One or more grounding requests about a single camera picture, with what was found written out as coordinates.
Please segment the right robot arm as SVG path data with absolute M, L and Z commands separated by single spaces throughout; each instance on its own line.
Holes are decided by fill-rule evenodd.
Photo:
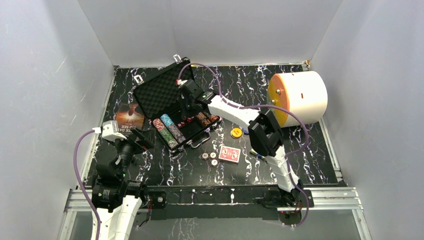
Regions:
M 243 106 L 216 91 L 202 90 L 192 79 L 176 80 L 180 91 L 179 102 L 183 113 L 192 117 L 202 111 L 222 117 L 248 131 L 251 148 L 263 156 L 271 166 L 277 181 L 277 190 L 267 190 L 258 199 L 264 207 L 303 207 L 312 205 L 304 186 L 292 171 L 288 156 L 295 151 L 284 149 L 284 132 L 273 110 L 287 113 L 275 105 Z

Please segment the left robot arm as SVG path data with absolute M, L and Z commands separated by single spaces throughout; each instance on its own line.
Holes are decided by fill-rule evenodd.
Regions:
M 96 165 L 97 176 L 91 193 L 94 206 L 91 239 L 127 240 L 139 208 L 147 206 L 150 198 L 146 185 L 125 179 L 126 173 L 135 155 L 155 146 L 155 131 L 133 127 L 125 136 L 107 123 L 101 127 L 101 137 L 115 147 L 117 154 Z

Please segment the blue playing card deck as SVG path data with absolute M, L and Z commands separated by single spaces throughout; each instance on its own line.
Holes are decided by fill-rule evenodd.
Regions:
M 257 159 L 259 159 L 259 160 L 262 160 L 262 161 L 264 161 L 264 162 L 266 162 L 267 160 L 266 160 L 266 158 L 264 157 L 264 156 L 262 156 L 262 155 L 260 155 L 259 153 L 257 153 L 254 149 L 251 149 L 250 151 L 249 151 L 249 153 L 251 154 L 251 155 L 253 155 L 253 156 L 255 156 Z

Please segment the red playing card deck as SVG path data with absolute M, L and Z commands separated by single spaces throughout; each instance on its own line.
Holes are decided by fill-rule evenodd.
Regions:
M 218 153 L 218 159 L 225 162 L 238 164 L 240 161 L 241 152 L 242 151 L 239 148 L 222 145 Z

